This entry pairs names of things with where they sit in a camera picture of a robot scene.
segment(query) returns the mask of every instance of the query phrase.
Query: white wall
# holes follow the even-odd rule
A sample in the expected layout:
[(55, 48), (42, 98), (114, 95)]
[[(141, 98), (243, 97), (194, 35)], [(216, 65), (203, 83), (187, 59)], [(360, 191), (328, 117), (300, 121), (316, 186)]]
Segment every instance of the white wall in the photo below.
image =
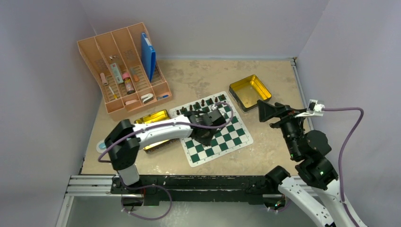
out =
[(158, 57), (298, 56), (328, 0), (81, 0), (98, 34), (144, 22)]
[(78, 0), (0, 1), (0, 226), (56, 224), (100, 92), (76, 41), (94, 35)]
[[(331, 0), (297, 61), (306, 98), (360, 106), (361, 125), (344, 153), (345, 190), (369, 226), (401, 223), (401, 1)], [(325, 113), (336, 161), (357, 113)]]

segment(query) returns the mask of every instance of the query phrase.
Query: open tin box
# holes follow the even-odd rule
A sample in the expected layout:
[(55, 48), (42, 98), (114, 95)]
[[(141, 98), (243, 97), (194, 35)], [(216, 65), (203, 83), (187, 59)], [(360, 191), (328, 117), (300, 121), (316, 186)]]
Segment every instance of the open tin box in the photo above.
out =
[(230, 84), (230, 94), (246, 113), (257, 107), (257, 101), (271, 99), (271, 94), (256, 75), (248, 76)]
[[(162, 111), (158, 111), (158, 112), (154, 112), (152, 114), (143, 116), (137, 120), (135, 120), (136, 124), (148, 124), (148, 123), (153, 123), (153, 122), (160, 122), (160, 121), (164, 121), (164, 120), (169, 120), (170, 119), (170, 115), (168, 115), (167, 110), (162, 110)], [(143, 148), (143, 150), (146, 153), (152, 152), (162, 146), (165, 146), (171, 142), (177, 141), (178, 139), (174, 139), (174, 140), (164, 140), (164, 141), (160, 141), (154, 144), (150, 144), (149, 146), (146, 146)]]

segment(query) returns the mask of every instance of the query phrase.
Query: white cable clip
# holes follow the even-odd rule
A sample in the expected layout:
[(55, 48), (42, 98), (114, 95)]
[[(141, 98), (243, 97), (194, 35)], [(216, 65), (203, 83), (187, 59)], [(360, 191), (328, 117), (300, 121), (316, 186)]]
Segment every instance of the white cable clip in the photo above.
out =
[(321, 117), (323, 116), (324, 104), (322, 101), (310, 99), (306, 112), (297, 114), (295, 117)]

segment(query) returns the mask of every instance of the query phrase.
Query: blue folder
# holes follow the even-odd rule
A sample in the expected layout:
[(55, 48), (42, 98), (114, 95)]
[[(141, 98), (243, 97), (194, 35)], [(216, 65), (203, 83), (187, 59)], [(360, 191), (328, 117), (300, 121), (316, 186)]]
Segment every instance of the blue folder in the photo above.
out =
[(149, 78), (149, 81), (152, 81), (153, 72), (155, 71), (156, 65), (156, 52), (144, 32), (141, 36), (141, 49), (141, 61), (143, 68), (145, 68), (145, 72)]

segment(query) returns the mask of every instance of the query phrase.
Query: chessboard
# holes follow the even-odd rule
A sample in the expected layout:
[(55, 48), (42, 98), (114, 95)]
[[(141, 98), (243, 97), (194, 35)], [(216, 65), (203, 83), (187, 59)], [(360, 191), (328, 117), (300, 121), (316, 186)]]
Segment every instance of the chessboard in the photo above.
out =
[[(177, 106), (169, 110), (169, 114), (174, 118), (178, 116), (177, 113), (183, 114), (190, 109), (209, 112), (216, 101), (227, 102), (233, 108), (234, 117), (226, 127), (214, 135), (211, 146), (206, 147), (191, 138), (180, 139), (191, 167), (202, 165), (253, 143), (252, 136), (225, 91)], [(226, 120), (230, 118), (231, 111), (227, 106), (219, 105), (218, 109)]]

